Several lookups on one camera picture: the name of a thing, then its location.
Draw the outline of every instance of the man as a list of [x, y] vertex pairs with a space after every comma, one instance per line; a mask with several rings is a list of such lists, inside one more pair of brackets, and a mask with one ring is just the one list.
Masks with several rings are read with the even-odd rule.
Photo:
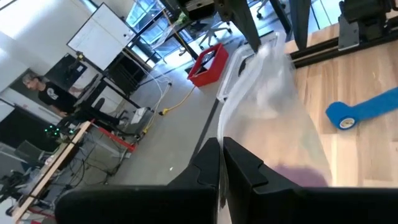
[[[76, 103], [77, 99], [72, 94], [63, 90], [56, 84], [52, 82], [43, 82], [41, 77], [38, 77], [31, 73], [26, 74], [22, 78], [22, 82], [28, 89], [39, 91], [39, 99], [46, 105], [49, 105], [51, 109], [53, 109], [54, 112], [57, 113], [59, 116], [64, 118], [68, 116], [68, 114], [71, 114], [75, 111], [73, 105]], [[77, 92], [81, 90], [73, 87], [70, 91]], [[113, 128], [109, 125], [104, 124], [103, 122], [98, 122], [98, 120], [112, 124], [113, 126], [122, 125], [125, 123], [123, 120], [102, 113], [92, 107], [89, 107], [86, 110], [80, 112], [76, 116], [76, 119], [82, 121], [91, 121], [92, 119], [95, 119], [95, 124], [103, 127], [109, 132], [113, 131]]]

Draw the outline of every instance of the clear plastic bag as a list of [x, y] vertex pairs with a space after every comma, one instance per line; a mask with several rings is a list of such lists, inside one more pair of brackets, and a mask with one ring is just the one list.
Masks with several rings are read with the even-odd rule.
[[294, 86], [285, 34], [263, 45], [231, 89], [218, 124], [218, 140], [231, 137], [265, 165], [301, 186], [331, 181], [330, 167], [311, 118]]

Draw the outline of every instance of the red plastic crate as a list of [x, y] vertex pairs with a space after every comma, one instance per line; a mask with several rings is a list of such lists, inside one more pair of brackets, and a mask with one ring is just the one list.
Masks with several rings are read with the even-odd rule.
[[[216, 51], [213, 63], [207, 71], [196, 74], [201, 67], [202, 58], [212, 51]], [[216, 82], [223, 72], [225, 63], [228, 59], [228, 52], [225, 50], [222, 44], [217, 44], [209, 49], [204, 50], [198, 57], [190, 73], [188, 74], [188, 80], [190, 80], [195, 86], [200, 87], [213, 82]]]

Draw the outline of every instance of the white cable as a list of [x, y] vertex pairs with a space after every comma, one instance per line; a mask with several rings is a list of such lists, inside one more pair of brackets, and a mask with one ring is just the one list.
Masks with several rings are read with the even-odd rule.
[[[150, 118], [150, 120], [149, 120], [149, 122], [148, 122], [148, 124], [151, 124], [151, 122], [153, 122], [153, 120], [155, 119], [156, 111], [157, 111], [157, 109], [158, 109], [158, 107], [159, 107], [159, 105], [160, 105], [160, 102], [163, 100], [164, 96], [166, 95], [166, 93], [167, 93], [167, 92], [169, 91], [169, 89], [170, 89], [169, 83], [171, 83], [172, 80], [171, 80], [170, 77], [164, 75], [162, 72], [158, 72], [158, 71], [156, 71], [156, 70], [153, 70], [153, 71], [155, 71], [155, 72], [158, 72], [158, 73], [162, 76], [162, 78], [165, 78], [165, 80], [158, 80], [158, 79], [156, 79], [156, 78], [153, 77], [147, 70], [145, 70], [138, 62], [136, 62], [132, 57], [130, 57], [130, 55], [128, 55], [127, 53], [125, 53], [125, 51], [122, 51], [122, 53], [124, 54], [124, 56], [126, 56], [128, 59], [132, 60], [136, 65], [138, 65], [138, 67], [141, 68], [141, 70], [144, 71], [144, 73], [145, 73], [146, 75], [150, 76], [150, 77], [156, 82], [156, 85], [157, 85], [157, 87], [158, 87], [158, 89], [159, 89], [159, 91], [160, 91], [160, 98], [159, 98], [159, 100], [157, 101], [157, 103], [156, 103], [153, 107], [151, 107], [151, 108], [154, 110], [154, 114], [152, 115], [152, 117]], [[159, 83], [165, 83], [165, 82], [167, 82], [167, 86], [166, 86], [166, 89], [163, 91], [162, 88], [160, 87], [160, 84], [159, 84]]]

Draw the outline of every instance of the blue tape roll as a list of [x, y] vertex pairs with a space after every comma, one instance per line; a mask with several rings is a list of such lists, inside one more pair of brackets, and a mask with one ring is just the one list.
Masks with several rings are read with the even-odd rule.
[[398, 108], [398, 87], [388, 90], [356, 106], [334, 102], [326, 115], [336, 128], [346, 130], [365, 119], [371, 119]]

